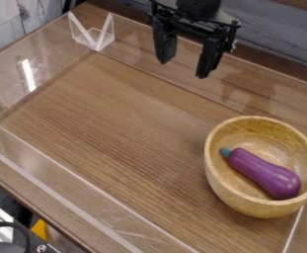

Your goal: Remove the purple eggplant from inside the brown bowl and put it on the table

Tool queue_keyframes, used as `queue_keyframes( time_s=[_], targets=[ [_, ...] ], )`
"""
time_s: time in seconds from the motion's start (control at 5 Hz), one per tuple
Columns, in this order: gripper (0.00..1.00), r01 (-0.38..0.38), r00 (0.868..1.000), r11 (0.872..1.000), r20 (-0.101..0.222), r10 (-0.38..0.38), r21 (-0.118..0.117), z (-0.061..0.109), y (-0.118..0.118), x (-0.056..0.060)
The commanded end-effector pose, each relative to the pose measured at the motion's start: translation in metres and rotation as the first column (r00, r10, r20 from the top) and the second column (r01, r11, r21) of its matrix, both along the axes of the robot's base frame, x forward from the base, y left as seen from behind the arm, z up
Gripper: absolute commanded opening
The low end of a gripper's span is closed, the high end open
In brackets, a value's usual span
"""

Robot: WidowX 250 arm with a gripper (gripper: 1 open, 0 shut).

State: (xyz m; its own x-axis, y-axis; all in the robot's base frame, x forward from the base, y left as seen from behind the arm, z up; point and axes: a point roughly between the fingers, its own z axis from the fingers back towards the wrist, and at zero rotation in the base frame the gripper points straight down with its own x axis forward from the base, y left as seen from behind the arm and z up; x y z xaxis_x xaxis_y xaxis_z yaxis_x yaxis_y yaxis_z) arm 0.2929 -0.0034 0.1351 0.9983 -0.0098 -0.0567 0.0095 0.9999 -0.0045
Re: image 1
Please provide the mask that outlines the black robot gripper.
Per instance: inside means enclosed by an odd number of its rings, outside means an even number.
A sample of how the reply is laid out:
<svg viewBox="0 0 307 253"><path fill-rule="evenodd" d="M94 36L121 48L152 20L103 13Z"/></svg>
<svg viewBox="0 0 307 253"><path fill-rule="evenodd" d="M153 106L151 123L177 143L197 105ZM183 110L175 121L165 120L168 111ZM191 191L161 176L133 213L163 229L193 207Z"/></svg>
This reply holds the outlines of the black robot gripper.
<svg viewBox="0 0 307 253"><path fill-rule="evenodd" d="M176 33L204 41L196 66L196 77L204 79L216 69L223 51L236 47L241 23L221 8L221 0L151 0L153 49L165 64L175 57Z"/></svg>

